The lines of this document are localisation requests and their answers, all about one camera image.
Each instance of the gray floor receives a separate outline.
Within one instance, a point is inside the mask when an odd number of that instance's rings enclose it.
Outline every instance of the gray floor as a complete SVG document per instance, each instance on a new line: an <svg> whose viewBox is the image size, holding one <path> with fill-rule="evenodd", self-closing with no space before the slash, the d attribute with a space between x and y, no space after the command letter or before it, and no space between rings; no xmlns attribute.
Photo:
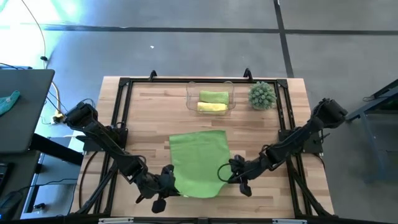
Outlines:
<svg viewBox="0 0 398 224"><path fill-rule="evenodd" d="M271 0L202 1L46 1L26 0L43 24L138 27L277 28ZM280 0L286 29L394 30L397 1ZM0 16L20 12L18 23L32 22L19 2L9 2ZM0 29L13 52L0 52L0 62L42 66L42 42L36 27ZM105 75L241 76L250 67L257 77L286 77L278 34L197 34L140 32L46 31L49 68L56 71L67 108L84 98L98 99ZM294 75L304 78L311 106L324 97L348 111L398 77L398 36L288 35ZM46 104L42 115L53 114ZM72 132L39 123L44 136ZM325 139L326 175L335 213L345 218L398 222L398 185L365 184L374 156L357 121L331 131Z"/></svg>

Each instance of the wire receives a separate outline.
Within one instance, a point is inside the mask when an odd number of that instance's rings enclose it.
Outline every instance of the wire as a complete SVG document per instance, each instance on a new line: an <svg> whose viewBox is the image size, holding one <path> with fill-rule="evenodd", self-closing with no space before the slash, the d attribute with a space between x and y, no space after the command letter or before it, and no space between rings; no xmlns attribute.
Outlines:
<svg viewBox="0 0 398 224"><path fill-rule="evenodd" d="M269 147L271 147L271 146L268 145L268 144L263 145L262 148L261 148L260 153L264 152L264 151L267 150Z"/></svg>
<svg viewBox="0 0 398 224"><path fill-rule="evenodd" d="M50 91L49 91L49 93L50 93L53 97L55 97L55 98L57 99L58 103L61 104L62 108L63 108L66 112L68 112L67 108L61 103L61 101L60 101L54 94L52 94Z"/></svg>
<svg viewBox="0 0 398 224"><path fill-rule="evenodd" d="M221 165L220 168L218 168L218 170L217 170L217 176L218 176L219 180L222 181L222 182L229 182L228 180L224 180L224 179L222 179L222 178L220 177L220 170L221 170L221 168L223 168L224 166L227 166L227 165L231 165L231 164L230 164L230 163L225 163L225 164ZM239 175L237 175L236 177L233 177L232 179L233 179L233 180L239 179L239 178L241 178L242 176L246 175L247 173L254 171L255 169L257 169L257 168L249 169L248 171L245 171L245 172L243 172L242 174L239 174Z"/></svg>
<svg viewBox="0 0 398 224"><path fill-rule="evenodd" d="M325 170L325 169L326 169L326 167L325 167L325 162L323 161L322 157L321 157L321 156L319 156L319 154L317 154L317 153L314 153L313 155L314 155L314 156L316 156L316 157L318 157L318 158L319 158L319 160L321 160L321 162L322 162L322 165L323 165L323 169Z"/></svg>
<svg viewBox="0 0 398 224"><path fill-rule="evenodd" d="M70 213L70 210L72 209L73 201L75 199L75 190L76 190L76 184L75 184L75 187L73 188L73 191L72 191L72 201L70 202L70 208L69 208L68 214Z"/></svg>
<svg viewBox="0 0 398 224"><path fill-rule="evenodd" d="M57 106L55 106L55 104L50 100L50 98L47 96L47 99L49 100L49 102L54 106L54 108L62 115L64 115L60 110L58 110Z"/></svg>
<svg viewBox="0 0 398 224"><path fill-rule="evenodd" d="M40 24L37 22L35 16L33 16L33 13L30 11L29 7L27 7L25 1L24 0L21 0L21 1L22 1L22 3L24 3L26 9L29 11L30 15L32 16L33 20L35 21L37 27L39 28L40 34L42 34L43 46L44 46L44 55L43 56L45 57L45 39L44 39L44 35L43 35L43 30L42 30ZM45 69L45 61L44 60L43 60L43 69Z"/></svg>
<svg viewBox="0 0 398 224"><path fill-rule="evenodd" d="M51 123L46 122L43 116L40 116L40 120L42 121L42 124L45 124L45 125L51 124Z"/></svg>
<svg viewBox="0 0 398 224"><path fill-rule="evenodd" d="M144 162L144 164L147 164L147 158L145 156L137 155L136 157L141 158L142 161Z"/></svg>
<svg viewBox="0 0 398 224"><path fill-rule="evenodd" d="M59 183L59 182L62 182L64 180L77 180L77 179L76 178L64 178L62 180L53 180L53 181L47 182L45 184L35 184L35 185L26 186L26 187L23 187L23 188L21 188L19 190L14 191L14 192L19 192L20 193L22 190L27 189L27 188L41 187L41 186L45 186L45 185L48 185L48 184L51 184L51 183Z"/></svg>
<svg viewBox="0 0 398 224"><path fill-rule="evenodd" d="M97 155L97 153L98 153L98 151L97 151L97 152L94 152L94 153L90 156L90 158L89 158L88 161L87 161L87 164L86 164L85 168L83 169L83 173L81 174L81 179L80 179L80 184L79 184L79 209L81 209L81 189L82 189L82 186L83 186L83 179L85 178L88 165L89 165L89 164L91 163L91 161L94 159L95 155Z"/></svg>
<svg viewBox="0 0 398 224"><path fill-rule="evenodd" d="M25 1L24 0L21 0L22 1L22 3L25 5L25 7L26 7L26 9L29 11L29 13L30 13L30 15L32 16L32 18L33 18L33 20L35 21L35 23L36 23L36 25L37 25L37 27L39 28L39 31L40 31L40 34L42 35L42 40L43 40L43 57L45 57L46 58L46 56L45 56L45 54L46 54L46 47L45 47L45 38L44 38L44 34L43 34L43 30L42 30L42 28L41 28L41 26L40 26L40 24L37 22L37 19L35 18L35 16L33 15L33 13L32 13L32 11L29 9L29 7L27 7L27 4L25 3ZM45 66L45 60L43 59L43 58L40 58L40 59L42 59L43 60L43 69L46 69L47 67ZM55 111L55 115L58 115L58 112L60 112L60 110L61 110L61 108L60 108L60 103L61 103L61 101L60 101L60 94L59 94L59 91L58 91L58 88L57 88L57 86L55 85L55 83L54 82L51 82L51 85L54 87L54 89L55 89L55 93L56 93L56 99L57 99L57 107L56 107L56 111Z"/></svg>
<svg viewBox="0 0 398 224"><path fill-rule="evenodd" d="M9 67L9 68L15 68L16 70L19 70L19 69L25 70L24 68L15 67L15 66L12 66L12 65L9 65L9 64L6 64L6 63L0 63L0 64L1 64L1 65L5 65L5 66L7 66L7 67Z"/></svg>
<svg viewBox="0 0 398 224"><path fill-rule="evenodd" d="M95 108L94 100L91 99L91 98L85 98L84 100L81 100L79 103L84 102L84 101L86 101L86 100L90 100L90 101L91 101L91 105Z"/></svg>
<svg viewBox="0 0 398 224"><path fill-rule="evenodd" d="M120 122L117 122L117 123L116 123L116 128L119 128L119 127L118 127L118 124L120 124L120 127L121 127L121 126L122 126L122 124L124 124L124 123L123 123L122 121L120 121Z"/></svg>

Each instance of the black cable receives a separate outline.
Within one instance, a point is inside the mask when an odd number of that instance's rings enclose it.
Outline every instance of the black cable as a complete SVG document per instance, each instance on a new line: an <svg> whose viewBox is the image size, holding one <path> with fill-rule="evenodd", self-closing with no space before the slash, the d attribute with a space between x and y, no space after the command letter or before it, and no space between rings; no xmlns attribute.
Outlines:
<svg viewBox="0 0 398 224"><path fill-rule="evenodd" d="M1 64L1 65L5 65L5 66L7 66L7 67L9 67L9 68L15 68L16 70L19 70L19 69L25 70L24 68L15 67L15 66L12 66L12 65L8 65L8 64L6 64L6 63L0 63L0 64Z"/></svg>
<svg viewBox="0 0 398 224"><path fill-rule="evenodd" d="M147 164L147 158L145 156L137 155L136 157L141 158L144 161L144 163Z"/></svg>
<svg viewBox="0 0 398 224"><path fill-rule="evenodd" d="M61 113L62 115L64 115L60 110L58 110L58 108L57 108L57 106L55 106L55 104L50 100L50 98L48 97L48 96L46 96L47 97L47 99L49 100L49 102L54 106L54 108L59 112L59 113Z"/></svg>
<svg viewBox="0 0 398 224"><path fill-rule="evenodd" d="M120 121L120 122L117 122L117 123L116 123L116 127L117 127L117 128L118 128L118 124L123 124L123 122L121 122L121 121Z"/></svg>
<svg viewBox="0 0 398 224"><path fill-rule="evenodd" d="M73 191L72 191L72 201L70 202L70 208L69 208L68 214L70 213L70 210L72 209L73 201L75 200L76 185L77 184L75 184Z"/></svg>
<svg viewBox="0 0 398 224"><path fill-rule="evenodd" d="M82 186L83 186L83 179L85 178L86 172L87 172L87 168L88 165L91 163L91 161L94 159L95 155L97 155L98 151L94 152L90 158L87 161L87 164L85 166L85 168L83 169L83 173L81 174L81 179L80 179L80 183L79 183L79 209L81 209L81 190L82 190Z"/></svg>
<svg viewBox="0 0 398 224"><path fill-rule="evenodd" d="M323 161L322 157L321 157L321 156L319 156L319 154L317 154L317 153L314 153L313 155L314 155L314 156L316 156L316 157L318 157L318 158L319 158L319 160L321 160L321 162L322 162L322 165L323 165L323 169L325 170L325 169L326 169L326 167L325 167L325 162Z"/></svg>
<svg viewBox="0 0 398 224"><path fill-rule="evenodd" d="M52 94L51 91L49 91L49 93L50 93L52 96L54 96L55 99L57 99L57 97L56 97L54 94ZM61 106L63 107L63 109L64 109L66 112L68 112L67 108L61 103L61 101L58 100L58 99L57 99L57 101L60 102L60 104L61 104Z"/></svg>
<svg viewBox="0 0 398 224"><path fill-rule="evenodd" d="M24 189L27 189L27 188L30 188L30 187L41 187L41 186L45 186L45 185L48 185L48 184L51 184L51 183L59 183L59 182L62 182L62 181L64 181L64 180L77 180L77 179L74 179L74 178L64 178L64 179L62 179L62 180L53 180L53 181L50 181L50 182L47 182L47 183L45 183L45 184L35 184L35 185L30 185L30 186L26 186L26 187L23 187L23 188L21 188L21 189L19 189L19 190L15 190L14 192L21 192L21 190L24 190Z"/></svg>
<svg viewBox="0 0 398 224"><path fill-rule="evenodd" d="M271 146L268 145L268 144L263 145L262 148L261 148L260 153L264 152L264 151L267 150L269 147L271 147Z"/></svg>
<svg viewBox="0 0 398 224"><path fill-rule="evenodd" d="M222 178L220 177L220 170L221 170L221 168L223 168L224 166L227 166L227 165L231 165L231 164L230 164L230 163L226 163L226 164L221 165L220 168L218 168L218 170L217 170L217 176L218 176L218 178L219 178L220 181L222 181L222 182L227 182L227 183L228 183L228 180L224 180L224 179L222 179ZM239 175L237 175L236 177L232 178L232 180L239 179L239 178L241 178L243 175L246 175L247 173L252 172L252 171L254 171L255 169L257 169L257 168L249 169L248 171L245 171L245 172L243 172L242 174L239 174Z"/></svg>
<svg viewBox="0 0 398 224"><path fill-rule="evenodd" d="M85 98L84 100L81 100L79 103L84 102L84 101L86 101L86 100L90 100L90 101L91 101L91 105L95 108L94 100L91 99L91 98Z"/></svg>

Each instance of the green cloth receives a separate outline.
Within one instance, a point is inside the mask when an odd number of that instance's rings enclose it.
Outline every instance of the green cloth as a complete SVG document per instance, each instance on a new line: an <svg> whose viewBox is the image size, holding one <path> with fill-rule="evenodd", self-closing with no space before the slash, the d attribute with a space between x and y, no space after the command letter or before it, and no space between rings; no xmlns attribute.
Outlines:
<svg viewBox="0 0 398 224"><path fill-rule="evenodd" d="M224 92L213 92L202 90L199 94L199 100L206 103L224 103L229 104L229 93Z"/></svg>
<svg viewBox="0 0 398 224"><path fill-rule="evenodd" d="M175 188L181 195L215 197L225 182L217 170L228 163L229 149L225 131L202 131L170 136ZM221 169L220 177L229 179L230 169Z"/></svg>

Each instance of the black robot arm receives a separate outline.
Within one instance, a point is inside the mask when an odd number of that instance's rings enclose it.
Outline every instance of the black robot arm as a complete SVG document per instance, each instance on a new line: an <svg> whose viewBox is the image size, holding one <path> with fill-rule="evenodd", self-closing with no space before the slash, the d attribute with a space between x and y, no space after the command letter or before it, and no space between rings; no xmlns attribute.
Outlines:
<svg viewBox="0 0 398 224"><path fill-rule="evenodd" d="M92 206L92 201L109 181L112 173L116 169L120 170L121 175L130 183L135 183L140 191L140 196L136 203L144 198L152 198L159 194L158 200L154 202L152 211L162 212L165 208L165 198L168 196L179 195L174 187L175 178L173 175L173 165L167 165L162 169L160 175L151 174L146 166L146 159L143 156L130 155L119 147L120 136L126 134L127 130L120 130L112 126L103 126L98 122L98 112L89 104L79 103L66 114L65 123L74 130L83 132L86 136L94 140L104 151L116 162L116 167L112 166L108 171L103 183L98 188L82 209L77 213L86 213Z"/></svg>
<svg viewBox="0 0 398 224"><path fill-rule="evenodd" d="M259 177L265 170L275 170L283 164L290 155L302 150L304 142L323 128L337 128L345 120L347 111L335 100L323 99L313 109L306 125L295 128L293 133L282 142L272 145L264 145L259 157L253 161L245 161L243 157L236 155L229 160L232 176L223 180L229 184L240 184L240 191L246 196L251 196L251 188L248 181Z"/></svg>

